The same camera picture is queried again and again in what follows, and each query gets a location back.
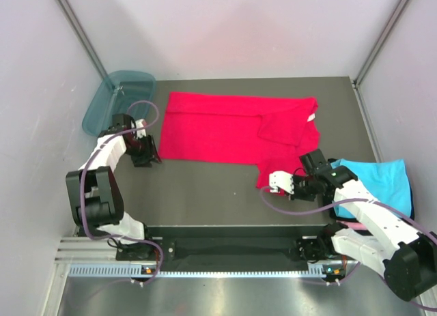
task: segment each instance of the gray wall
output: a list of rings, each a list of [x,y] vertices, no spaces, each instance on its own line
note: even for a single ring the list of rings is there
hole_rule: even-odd
[[[397,0],[70,0],[108,71],[356,76]]]
[[[412,0],[362,90],[384,160],[404,158],[417,218],[437,230],[437,0]]]
[[[100,79],[55,0],[0,0],[0,306],[37,315],[61,235],[64,177],[94,139],[81,120]]]

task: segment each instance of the teal plastic bin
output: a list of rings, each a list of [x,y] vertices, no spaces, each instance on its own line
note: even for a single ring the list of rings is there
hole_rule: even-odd
[[[82,121],[85,133],[98,137],[111,125],[112,115],[127,113],[129,106],[140,100],[152,101],[156,79],[148,73],[130,70],[112,72],[100,84]],[[146,103],[138,104],[129,114],[134,119],[145,118]]]

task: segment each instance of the cyan cloth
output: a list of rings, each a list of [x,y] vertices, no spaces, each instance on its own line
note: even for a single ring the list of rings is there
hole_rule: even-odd
[[[411,216],[411,191],[405,162],[395,160],[390,162],[357,162],[339,159],[332,167],[346,166],[354,172],[366,189],[379,201],[390,205],[407,216]],[[341,205],[334,207],[337,217],[355,218]]]

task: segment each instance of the gray table surface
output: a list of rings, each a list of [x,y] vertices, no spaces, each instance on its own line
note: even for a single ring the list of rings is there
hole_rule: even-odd
[[[365,125],[348,77],[158,81],[154,98],[161,112],[149,133],[159,145],[163,115],[171,91],[205,94],[304,98],[315,96],[315,123],[327,158],[374,161]],[[147,119],[155,117],[149,112]],[[115,171],[126,211],[147,225],[323,225],[328,214],[293,217],[266,207],[255,189],[256,166],[164,160],[136,169],[124,156]],[[309,210],[317,203],[271,197],[278,207]]]
[[[370,269],[361,266],[340,287],[296,278],[159,278],[140,289],[113,278],[69,278],[58,316],[417,316]]]

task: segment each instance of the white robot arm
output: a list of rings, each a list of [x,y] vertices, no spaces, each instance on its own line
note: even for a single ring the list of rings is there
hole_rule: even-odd
[[[341,205],[372,236],[361,235],[341,223],[327,225],[318,236],[325,256],[346,255],[360,261],[382,276],[405,301],[437,285],[437,247],[426,235],[376,205],[378,200],[353,172],[344,166],[333,169],[320,150],[300,159],[308,175],[271,173],[271,192],[283,190],[291,199],[310,201],[318,194],[334,202],[354,198],[366,201]]]
[[[98,155],[89,165],[85,177],[85,212],[89,226],[95,230],[120,235],[119,242],[134,245],[135,242],[123,240],[129,237],[138,240],[147,239],[146,227],[124,211],[124,203],[113,172],[119,159],[128,154],[135,167],[150,167],[151,162],[160,163],[152,135],[145,130],[123,134],[106,143],[108,138],[124,130],[142,128],[143,119],[134,119],[125,114],[113,116],[113,125],[102,132],[98,138]],[[80,178],[87,162],[78,170],[66,176],[68,197],[75,223],[82,225],[80,204]]]

